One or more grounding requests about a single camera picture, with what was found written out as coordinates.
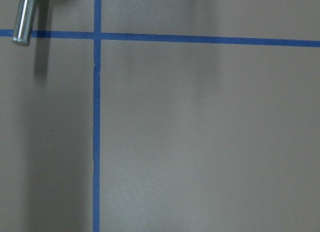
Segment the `steel muddler with black tip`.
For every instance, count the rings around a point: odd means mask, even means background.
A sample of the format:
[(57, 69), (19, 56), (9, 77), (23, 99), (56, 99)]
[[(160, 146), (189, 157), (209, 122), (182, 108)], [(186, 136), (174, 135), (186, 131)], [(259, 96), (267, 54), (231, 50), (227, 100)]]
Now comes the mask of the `steel muddler with black tip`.
[(19, 0), (12, 42), (29, 46), (37, 0)]

